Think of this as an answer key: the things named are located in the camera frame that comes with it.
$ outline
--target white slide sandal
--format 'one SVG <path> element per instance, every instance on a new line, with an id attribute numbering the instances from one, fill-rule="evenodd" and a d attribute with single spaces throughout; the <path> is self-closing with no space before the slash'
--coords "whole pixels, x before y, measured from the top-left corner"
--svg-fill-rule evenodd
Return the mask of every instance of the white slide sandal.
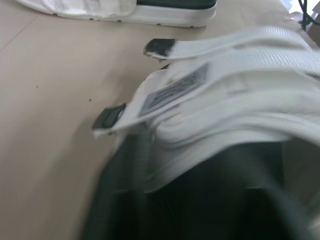
<path id="1" fill-rule="evenodd" d="M 125 2 L 126 10 L 117 11 L 113 3 L 123 0 L 16 0 L 20 4 L 36 11 L 57 15 L 63 18 L 95 21 L 127 22 L 170 27 L 203 27 L 216 14 L 216 0 L 130 0 Z M 92 11 L 93 5 L 98 9 Z"/>

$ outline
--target white mesh strap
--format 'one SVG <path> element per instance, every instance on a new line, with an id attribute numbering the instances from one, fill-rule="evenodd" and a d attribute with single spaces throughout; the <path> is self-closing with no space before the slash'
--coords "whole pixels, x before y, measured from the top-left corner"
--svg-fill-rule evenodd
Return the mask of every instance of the white mesh strap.
<path id="1" fill-rule="evenodd" d="M 236 52 L 230 52 L 229 54 L 220 55 L 217 58 L 213 57 L 210 62 L 194 62 L 193 66 L 174 69 L 170 72 L 170 75 L 166 75 L 162 79 L 159 79 L 159 81 L 162 83 L 168 83 L 175 74 L 182 72 L 186 76 L 200 66 L 208 64 L 209 68 L 207 71 L 206 80 L 202 85 L 179 97 L 178 99 L 175 99 L 145 115 L 140 115 L 140 112 L 147 96 L 143 94 L 135 95 L 130 105 L 128 105 L 124 111 L 120 120 L 113 127 L 113 130 L 118 131 L 120 129 L 127 128 L 137 123 L 145 122 L 151 118 L 154 118 L 168 109 L 200 95 L 210 86 L 221 81 L 227 76 L 261 70 L 301 71 L 312 75 L 320 75 L 319 62 L 320 52 L 318 51 L 314 52 L 272 48 L 242 49 Z"/>
<path id="2" fill-rule="evenodd" d="M 308 121 L 300 116 L 288 118 L 280 113 L 261 113 L 240 117 L 233 130 L 219 132 L 184 147 L 159 146 L 158 157 L 148 172 L 146 192 L 162 188 L 192 167 L 237 144 L 285 141 L 286 136 L 295 136 L 320 146 L 319 126 L 319 117 Z"/>
<path id="3" fill-rule="evenodd" d="M 171 46 L 154 39 L 144 49 L 144 54 L 161 60 L 179 60 L 198 57 L 237 46 L 281 45 L 310 49 L 310 46 L 296 32 L 275 26 L 264 26 L 232 33 L 226 36 L 196 41 L 172 41 Z"/>
<path id="4" fill-rule="evenodd" d="M 131 15 L 137 0 L 42 0 L 42 3 L 61 16 L 112 18 Z"/>
<path id="5" fill-rule="evenodd" d="M 314 89 L 299 90 L 295 86 L 288 86 L 287 90 L 256 90 L 253 93 L 227 98 L 204 109 L 201 109 L 201 104 L 199 104 L 199 110 L 192 115 L 161 122 L 156 127 L 156 138 L 172 148 L 176 148 L 209 135 L 233 129 L 235 122 L 241 116 L 250 116 L 256 113 L 283 113 L 286 115 L 298 113 L 301 116 L 306 113 L 320 113 L 318 108 L 320 88 L 318 87 L 317 91 Z"/>

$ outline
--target fabric label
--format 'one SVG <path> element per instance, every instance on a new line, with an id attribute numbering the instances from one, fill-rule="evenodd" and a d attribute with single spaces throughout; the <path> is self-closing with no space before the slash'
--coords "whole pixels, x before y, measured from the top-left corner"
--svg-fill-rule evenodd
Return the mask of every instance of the fabric label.
<path id="1" fill-rule="evenodd" d="M 139 116 L 149 114 L 198 88 L 206 81 L 207 72 L 208 64 L 205 64 L 182 79 L 150 93 L 144 101 Z"/>

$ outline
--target black strap tab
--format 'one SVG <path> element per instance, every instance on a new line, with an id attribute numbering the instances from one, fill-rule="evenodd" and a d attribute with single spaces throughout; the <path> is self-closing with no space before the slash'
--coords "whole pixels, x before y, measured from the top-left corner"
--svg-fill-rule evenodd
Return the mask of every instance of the black strap tab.
<path id="1" fill-rule="evenodd" d="M 105 108 L 100 115 L 96 118 L 92 125 L 92 129 L 109 129 L 112 128 L 126 109 L 126 104 L 120 106 Z"/>

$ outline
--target floor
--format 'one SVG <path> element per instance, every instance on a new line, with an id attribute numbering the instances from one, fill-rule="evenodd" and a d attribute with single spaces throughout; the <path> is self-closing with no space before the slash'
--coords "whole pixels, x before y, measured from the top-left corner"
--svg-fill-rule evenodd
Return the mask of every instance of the floor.
<path id="1" fill-rule="evenodd" d="M 114 142 L 95 140 L 91 125 L 165 65 L 143 56 L 150 39 L 300 31 L 286 14 L 278 0 L 221 0 L 212 23 L 188 29 L 63 19 L 0 0 L 0 238 L 76 238 Z"/>

